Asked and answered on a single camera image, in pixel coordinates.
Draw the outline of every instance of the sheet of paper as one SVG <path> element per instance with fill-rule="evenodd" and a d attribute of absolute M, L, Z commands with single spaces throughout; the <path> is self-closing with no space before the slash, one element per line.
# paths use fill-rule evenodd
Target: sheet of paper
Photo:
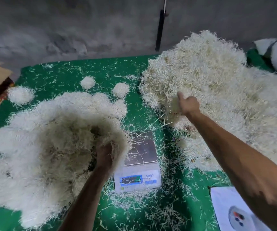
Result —
<path fill-rule="evenodd" d="M 234 187 L 212 187 L 210 193 L 221 231 L 271 231 L 253 214 Z"/>

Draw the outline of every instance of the hand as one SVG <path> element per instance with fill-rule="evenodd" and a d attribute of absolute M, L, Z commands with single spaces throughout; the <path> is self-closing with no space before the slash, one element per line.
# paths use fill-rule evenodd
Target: hand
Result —
<path fill-rule="evenodd" d="M 108 171 L 112 168 L 112 144 L 108 143 L 105 146 L 97 146 L 97 163 L 96 168 L 107 169 Z"/>
<path fill-rule="evenodd" d="M 196 97 L 189 96 L 185 99 L 182 92 L 178 92 L 177 96 L 182 115 L 187 116 L 187 118 L 190 119 L 194 114 L 200 113 L 199 101 Z"/>

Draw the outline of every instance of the green tabletop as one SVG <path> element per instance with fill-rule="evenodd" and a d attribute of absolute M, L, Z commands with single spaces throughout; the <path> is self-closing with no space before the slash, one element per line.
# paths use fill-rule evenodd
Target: green tabletop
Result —
<path fill-rule="evenodd" d="M 210 200 L 210 187 L 227 186 L 224 173 L 189 171 L 174 165 L 170 159 L 178 152 L 173 149 L 175 136 L 167 126 L 162 126 L 152 109 L 143 105 L 137 90 L 140 73 L 148 66 L 148 59 L 155 56 L 109 58 L 53 62 L 25 67 L 17 85 L 35 89 L 35 99 L 31 104 L 15 107 L 9 101 L 0 106 L 0 127 L 6 124 L 13 112 L 35 106 L 39 101 L 48 100 L 64 92 L 83 91 L 80 81 L 85 76 L 93 76 L 96 86 L 90 93 L 104 92 L 114 100 L 111 90 L 118 82 L 130 84 L 130 93 L 125 98 L 128 113 L 123 120 L 129 130 L 151 129 L 154 134 L 161 170 L 163 186 L 139 203 L 127 197 L 107 195 L 113 189 L 113 181 L 107 182 L 102 191 L 94 230 L 219 230 Z M 24 230 L 20 224 L 20 212 L 0 207 L 0 231 Z M 57 230 L 61 221 L 49 221 L 41 230 Z"/>

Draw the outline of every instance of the person's left hand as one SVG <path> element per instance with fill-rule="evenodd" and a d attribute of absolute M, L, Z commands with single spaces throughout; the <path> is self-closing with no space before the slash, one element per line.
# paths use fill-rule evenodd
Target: person's left hand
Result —
<path fill-rule="evenodd" d="M 110 171 L 113 165 L 112 161 L 112 144 L 108 143 L 105 146 L 97 146 L 97 163 L 96 168 L 107 169 Z"/>

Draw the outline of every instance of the forearm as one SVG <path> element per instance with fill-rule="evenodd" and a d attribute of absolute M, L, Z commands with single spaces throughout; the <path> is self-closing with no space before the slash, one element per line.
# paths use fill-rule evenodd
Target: forearm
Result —
<path fill-rule="evenodd" d="M 188 116 L 249 207 L 277 230 L 277 165 L 207 116 Z"/>
<path fill-rule="evenodd" d="M 93 229 L 101 191 L 109 176 L 108 170 L 101 167 L 95 168 L 75 203 L 70 207 L 59 231 L 91 231 Z"/>

